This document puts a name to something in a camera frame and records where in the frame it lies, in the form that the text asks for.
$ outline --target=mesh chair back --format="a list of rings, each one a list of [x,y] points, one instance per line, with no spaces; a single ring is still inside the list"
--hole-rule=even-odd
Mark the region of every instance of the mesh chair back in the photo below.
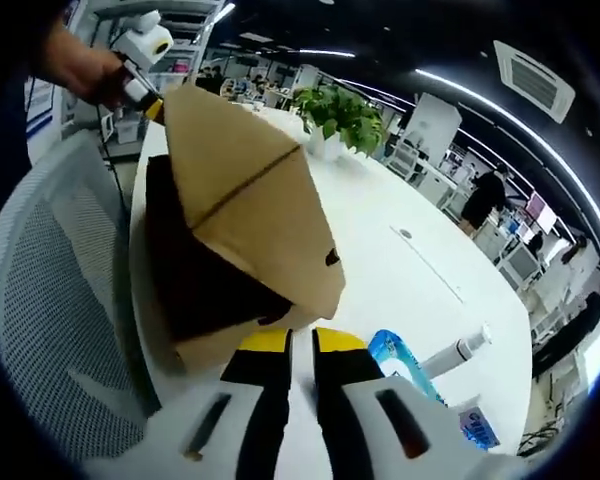
[[[86,132],[36,163],[0,213],[0,360],[30,417],[74,461],[142,439],[120,334],[133,325],[127,235]]]

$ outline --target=brown cardboard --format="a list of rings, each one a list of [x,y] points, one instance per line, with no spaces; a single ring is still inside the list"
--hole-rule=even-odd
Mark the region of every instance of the brown cardboard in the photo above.
[[[172,171],[169,178],[173,177],[182,206],[179,215],[184,221],[180,230],[176,226],[172,231],[163,231],[164,219],[157,213],[160,208],[156,208],[163,192],[148,177],[147,225],[154,225],[148,239],[159,239],[149,242],[150,249],[154,246],[154,273],[159,270],[164,279],[175,272],[178,280],[171,286],[182,287],[185,282],[184,292],[182,288],[175,292],[163,287],[163,303],[164,299],[175,298],[178,306],[185,306],[180,311],[171,309],[171,317],[188,321],[191,316],[187,314],[196,305],[197,300],[187,304],[183,298],[189,286],[188,272],[197,276],[191,282],[192,288],[212,286],[207,290],[221,290],[218,270],[193,271],[198,265],[214,264],[209,255],[217,255],[236,271],[246,273],[245,278],[251,277],[293,304],[286,315],[267,326],[253,318],[213,331],[216,319],[205,318],[211,325],[207,333],[178,338],[176,342],[187,370],[199,372],[228,361],[242,339],[257,329],[297,329],[320,317],[333,317],[344,288],[344,273],[341,261],[327,265],[327,257],[334,257],[335,244],[302,147],[251,112],[192,85],[166,95],[165,124]],[[156,163],[152,169],[150,163],[149,171],[164,174],[159,166]],[[179,238],[178,245],[169,243],[169,235],[182,229],[191,232],[191,242]],[[165,245],[172,245],[174,252]],[[209,252],[202,252],[204,262],[183,260],[183,249],[191,245]],[[165,261],[170,266],[160,264]],[[241,292],[218,293],[217,302],[236,303]],[[205,295],[212,297],[216,298],[211,293]],[[215,315],[213,305],[203,309],[205,316]],[[219,311],[226,306],[216,305]]]

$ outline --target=office desk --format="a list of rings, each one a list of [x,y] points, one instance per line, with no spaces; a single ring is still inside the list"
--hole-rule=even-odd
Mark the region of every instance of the office desk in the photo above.
[[[308,140],[298,117],[269,108],[258,115],[298,141]],[[133,194],[130,245],[140,340],[163,403],[187,386],[218,375],[184,375],[169,348],[151,287],[144,250],[146,165],[148,157],[166,152],[164,129],[151,124]],[[347,279],[335,318],[317,325],[351,332],[366,342],[377,330],[390,329],[424,360],[488,324],[493,344],[434,383],[451,406],[480,395],[480,405],[502,443],[493,451],[514,454],[531,387],[529,321],[518,297],[469,238],[378,162],[346,153],[335,162],[308,157],[308,163]],[[395,228],[407,229],[411,240]],[[308,330],[296,334],[293,349],[291,414],[279,478],[329,478],[328,456],[307,400],[306,386],[313,378]]]

